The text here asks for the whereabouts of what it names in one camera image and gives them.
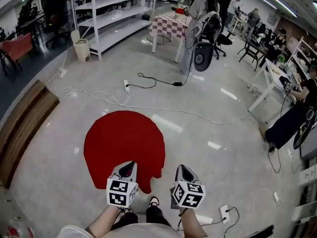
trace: trash bin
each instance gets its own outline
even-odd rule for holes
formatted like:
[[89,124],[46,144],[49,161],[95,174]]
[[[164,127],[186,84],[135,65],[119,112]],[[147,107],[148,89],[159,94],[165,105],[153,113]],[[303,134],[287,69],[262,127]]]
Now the trash bin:
[[81,62],[86,62],[87,60],[89,60],[91,55],[88,40],[81,39],[78,30],[74,30],[71,32],[71,40],[73,41],[78,60],[80,60]]

